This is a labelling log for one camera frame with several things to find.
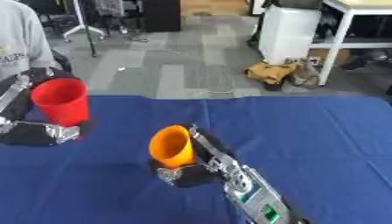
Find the chair leg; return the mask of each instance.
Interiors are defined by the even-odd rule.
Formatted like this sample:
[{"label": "chair leg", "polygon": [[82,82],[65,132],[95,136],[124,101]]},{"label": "chair leg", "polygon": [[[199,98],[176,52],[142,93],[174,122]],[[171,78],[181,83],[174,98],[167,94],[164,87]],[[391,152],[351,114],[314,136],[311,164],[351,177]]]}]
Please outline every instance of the chair leg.
[{"label": "chair leg", "polygon": [[54,32],[56,33],[56,35],[62,37],[63,31],[61,30],[61,27],[59,24],[57,24],[56,22],[54,22],[52,20],[52,18],[49,16],[49,14],[45,14],[47,22],[49,23],[49,25],[53,28]]}]

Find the cardboard box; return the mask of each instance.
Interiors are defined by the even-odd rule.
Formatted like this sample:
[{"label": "cardboard box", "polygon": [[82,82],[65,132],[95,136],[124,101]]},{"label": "cardboard box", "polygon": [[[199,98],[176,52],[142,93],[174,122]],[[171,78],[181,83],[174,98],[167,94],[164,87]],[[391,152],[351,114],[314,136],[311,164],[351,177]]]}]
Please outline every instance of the cardboard box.
[{"label": "cardboard box", "polygon": [[[308,54],[308,59],[312,62],[314,66],[322,66],[324,65],[324,61],[326,60],[326,56],[328,54],[328,49],[311,49]],[[336,60],[333,64],[334,67],[342,66],[346,64],[350,58],[350,50],[349,49],[341,49],[336,57]]]}]

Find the gray carpet floor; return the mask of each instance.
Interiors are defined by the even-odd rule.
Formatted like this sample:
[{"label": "gray carpet floor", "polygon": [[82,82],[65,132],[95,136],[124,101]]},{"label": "gray carpet floor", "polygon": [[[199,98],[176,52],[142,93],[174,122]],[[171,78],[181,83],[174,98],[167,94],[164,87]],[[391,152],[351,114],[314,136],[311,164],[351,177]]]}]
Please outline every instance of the gray carpet floor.
[{"label": "gray carpet floor", "polygon": [[256,19],[239,16],[184,17],[183,31],[94,37],[99,56],[92,58],[86,35],[72,43],[50,38],[54,49],[72,62],[74,74],[87,83],[90,94],[144,95],[160,99],[232,98],[249,95],[374,95],[386,100],[391,68],[370,65],[347,73],[335,69],[325,87],[308,90],[285,84],[270,92],[243,70],[261,60],[246,45]]}]

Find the table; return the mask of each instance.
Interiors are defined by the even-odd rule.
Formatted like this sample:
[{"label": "table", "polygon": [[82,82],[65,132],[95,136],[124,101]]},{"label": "table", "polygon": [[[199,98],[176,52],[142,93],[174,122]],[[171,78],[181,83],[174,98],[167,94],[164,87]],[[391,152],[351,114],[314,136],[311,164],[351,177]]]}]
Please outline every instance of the table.
[{"label": "table", "polygon": [[146,165],[158,129],[190,122],[232,146],[241,163],[256,168],[314,223],[392,220],[392,108],[385,101],[94,96],[90,115],[96,128],[81,141],[1,145],[2,223],[244,224],[219,183],[177,189]]},{"label": "table", "polygon": [[342,48],[391,48],[392,43],[343,43],[354,16],[392,15],[391,0],[324,0],[324,3],[344,13],[332,43],[317,43],[311,48],[330,48],[320,73],[320,86],[324,86],[333,68],[339,49]]}]

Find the robotic arm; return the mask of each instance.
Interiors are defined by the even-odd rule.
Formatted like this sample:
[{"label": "robotic arm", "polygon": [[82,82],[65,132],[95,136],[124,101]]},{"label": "robotic arm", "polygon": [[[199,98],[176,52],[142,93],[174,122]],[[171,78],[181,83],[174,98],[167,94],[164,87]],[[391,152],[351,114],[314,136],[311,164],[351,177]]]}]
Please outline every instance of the robotic arm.
[{"label": "robotic arm", "polygon": [[52,69],[29,71],[1,81],[0,143],[51,146],[76,139],[88,129],[86,123],[62,127],[45,122],[22,121],[31,108],[30,88],[54,77]]},{"label": "robotic arm", "polygon": [[170,170],[157,169],[158,176],[175,186],[196,186],[218,177],[225,196],[240,209],[250,223],[309,224],[299,216],[255,169],[239,165],[223,143],[196,125],[186,126],[192,145],[203,164]]}]

